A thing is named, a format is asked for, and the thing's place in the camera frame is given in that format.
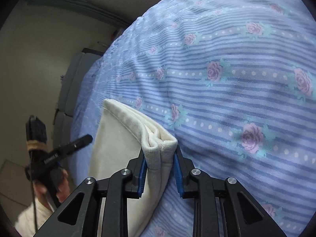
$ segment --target person's arm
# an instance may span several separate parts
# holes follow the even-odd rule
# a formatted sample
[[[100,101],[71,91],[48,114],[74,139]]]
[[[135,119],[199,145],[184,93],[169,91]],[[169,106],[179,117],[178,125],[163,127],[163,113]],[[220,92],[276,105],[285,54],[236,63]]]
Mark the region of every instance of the person's arm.
[[[57,193],[57,198],[60,203],[62,203],[70,195],[70,188],[67,180],[68,173],[64,169],[63,175],[64,179],[59,185],[59,192]],[[51,211],[51,208],[45,197],[47,192],[46,187],[39,181],[34,181],[33,188],[36,195],[35,205],[37,212],[37,225],[38,227],[41,227],[53,212]],[[31,204],[19,215],[18,220],[15,223],[15,228],[22,237],[32,237],[35,234],[33,204]]]

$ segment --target pink rose print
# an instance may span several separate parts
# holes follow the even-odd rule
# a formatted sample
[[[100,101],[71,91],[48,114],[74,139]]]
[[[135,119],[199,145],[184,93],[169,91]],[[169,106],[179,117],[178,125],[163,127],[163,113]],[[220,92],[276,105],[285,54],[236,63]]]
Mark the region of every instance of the pink rose print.
[[[166,231],[159,226],[156,226],[154,229],[154,233],[156,237],[165,237]]]
[[[198,6],[199,6],[199,5],[202,5],[202,4],[203,4],[202,1],[196,1],[196,2],[195,2],[195,5],[198,5]]]
[[[244,126],[244,131],[241,136],[241,145],[246,151],[255,154],[259,149],[259,145],[262,145],[263,139],[261,127],[256,126],[254,123]]]
[[[179,118],[179,108],[178,106],[174,105],[173,103],[171,104],[171,119],[172,121],[175,121],[176,119]]]
[[[250,22],[246,24],[247,32],[256,35],[262,35],[263,27],[259,23]]]
[[[150,55],[154,55],[154,54],[157,53],[157,51],[158,51],[158,47],[157,47],[157,46],[153,46],[153,47],[151,47],[151,49],[149,50],[149,54],[150,54]]]
[[[305,95],[312,95],[312,82],[309,76],[299,68],[294,69],[295,80],[297,82],[297,88]]]
[[[213,14],[214,15],[219,15],[223,12],[223,10],[216,10],[216,11],[213,11]]]
[[[271,204],[263,204],[262,207],[272,218],[275,217],[277,210]]]
[[[207,65],[207,78],[211,81],[218,82],[222,76],[222,66],[215,61]]]
[[[164,74],[164,69],[162,67],[157,68],[156,79],[161,80],[163,78],[163,74]]]
[[[283,12],[284,12],[284,10],[283,10],[279,5],[277,5],[277,4],[275,4],[275,3],[270,4],[270,8],[271,8],[273,11],[275,11],[275,12],[277,12],[277,13],[279,13],[279,14],[283,14]]]
[[[176,29],[178,28],[179,24],[178,23],[172,23],[171,28]]]
[[[121,75],[117,75],[115,80],[116,80],[117,83],[119,83],[122,80],[122,76]]]
[[[184,37],[184,43],[185,43],[186,45],[194,44],[194,41],[195,41],[196,37],[197,37],[197,36],[196,36],[195,34],[193,34],[193,33],[187,34],[187,35],[185,35],[185,37]]]
[[[142,100],[142,97],[137,97],[136,98],[136,102],[135,102],[135,107],[136,109],[140,109],[142,107],[142,104],[143,104],[143,100]]]
[[[130,81],[134,81],[134,80],[135,80],[135,73],[134,73],[134,72],[132,72],[132,73],[130,74],[129,79],[130,79]]]

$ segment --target triangular cutout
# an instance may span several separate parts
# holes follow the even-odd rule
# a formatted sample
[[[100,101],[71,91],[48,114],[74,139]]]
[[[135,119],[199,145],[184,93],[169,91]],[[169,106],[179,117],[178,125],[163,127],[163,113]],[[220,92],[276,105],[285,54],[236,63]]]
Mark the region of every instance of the triangular cutout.
[[[75,225],[83,201],[84,193],[80,192],[57,217],[58,221]]]
[[[244,216],[245,223],[247,225],[251,225],[263,219],[261,214],[256,210],[254,205],[250,203],[250,201],[244,196],[243,193],[238,192],[237,197],[241,206],[241,211]]]

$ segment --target striped bedding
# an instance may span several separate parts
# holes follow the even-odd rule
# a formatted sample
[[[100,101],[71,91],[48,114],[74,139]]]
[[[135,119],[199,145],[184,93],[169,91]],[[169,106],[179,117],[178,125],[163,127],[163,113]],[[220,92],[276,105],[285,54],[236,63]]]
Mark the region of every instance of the striped bedding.
[[[236,177],[289,237],[316,210],[316,23],[300,0],[162,0],[85,76],[72,139],[102,101],[148,115],[209,175]],[[71,159],[79,184],[92,149]],[[142,236],[192,236],[173,176]]]

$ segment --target white fabric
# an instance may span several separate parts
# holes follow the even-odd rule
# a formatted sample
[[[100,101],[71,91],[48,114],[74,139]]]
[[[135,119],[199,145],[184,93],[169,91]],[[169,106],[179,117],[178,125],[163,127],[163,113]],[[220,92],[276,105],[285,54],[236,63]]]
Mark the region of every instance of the white fabric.
[[[128,231],[139,236],[165,190],[177,139],[143,113],[115,100],[105,100],[95,138],[89,175],[108,178],[137,158],[143,149],[148,170],[142,197],[128,199]]]
[[[37,198],[35,198],[37,211],[37,226],[41,227],[45,221],[51,216],[52,212],[45,208]],[[33,203],[24,210],[15,223],[15,228],[22,237],[32,237],[35,234]]]

